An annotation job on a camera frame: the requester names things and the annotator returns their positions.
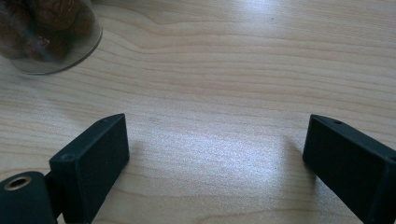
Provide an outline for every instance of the wooden table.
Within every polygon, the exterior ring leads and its hole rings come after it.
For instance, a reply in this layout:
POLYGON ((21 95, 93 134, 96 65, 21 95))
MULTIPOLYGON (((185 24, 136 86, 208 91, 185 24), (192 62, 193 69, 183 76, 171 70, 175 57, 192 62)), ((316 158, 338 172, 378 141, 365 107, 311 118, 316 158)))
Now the wooden table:
POLYGON ((0 59, 0 179, 125 113, 131 160, 94 223, 360 223, 302 161, 310 114, 396 148, 396 2, 96 0, 83 63, 0 59))

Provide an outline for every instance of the jar contents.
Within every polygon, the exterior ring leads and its hole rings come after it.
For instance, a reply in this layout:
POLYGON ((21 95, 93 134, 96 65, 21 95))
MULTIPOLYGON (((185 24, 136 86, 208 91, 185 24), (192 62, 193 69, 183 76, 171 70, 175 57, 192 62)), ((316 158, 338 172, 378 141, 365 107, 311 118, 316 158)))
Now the jar contents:
POLYGON ((47 74, 78 63, 101 34, 82 0, 0 0, 0 54, 26 73, 47 74))

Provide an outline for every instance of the table surface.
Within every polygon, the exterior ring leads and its hole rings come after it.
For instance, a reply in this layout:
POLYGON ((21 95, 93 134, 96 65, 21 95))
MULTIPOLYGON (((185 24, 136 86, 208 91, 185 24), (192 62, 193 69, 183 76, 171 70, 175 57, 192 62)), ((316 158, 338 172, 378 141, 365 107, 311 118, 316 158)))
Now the table surface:
POLYGON ((360 223, 302 161, 310 114, 396 148, 393 0, 96 0, 102 41, 33 77, 0 59, 0 178, 125 113, 94 223, 360 223))

